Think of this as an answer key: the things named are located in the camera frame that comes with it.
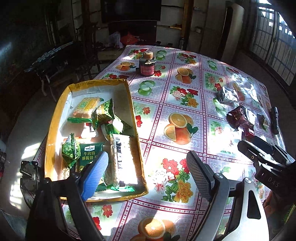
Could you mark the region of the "person's right hand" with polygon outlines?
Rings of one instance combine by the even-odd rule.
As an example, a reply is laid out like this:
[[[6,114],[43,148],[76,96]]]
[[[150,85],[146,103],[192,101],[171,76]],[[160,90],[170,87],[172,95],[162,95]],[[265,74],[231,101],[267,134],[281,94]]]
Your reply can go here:
[[[282,215],[284,200],[273,191],[269,192],[268,197],[263,202],[263,209],[266,218],[280,218]]]

